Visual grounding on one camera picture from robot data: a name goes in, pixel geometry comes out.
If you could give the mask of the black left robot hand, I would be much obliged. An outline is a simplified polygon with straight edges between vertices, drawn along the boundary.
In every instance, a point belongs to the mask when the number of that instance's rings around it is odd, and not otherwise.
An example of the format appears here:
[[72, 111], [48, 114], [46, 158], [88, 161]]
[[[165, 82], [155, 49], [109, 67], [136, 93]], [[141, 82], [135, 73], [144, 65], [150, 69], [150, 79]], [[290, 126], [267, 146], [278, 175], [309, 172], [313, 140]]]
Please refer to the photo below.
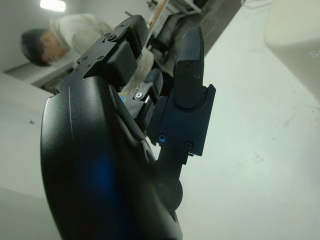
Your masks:
[[101, 36], [44, 107], [40, 161], [48, 205], [64, 240], [181, 240], [182, 166], [203, 153], [215, 87], [203, 86], [200, 27], [182, 38], [174, 86], [161, 96], [137, 69], [148, 30], [134, 15]]

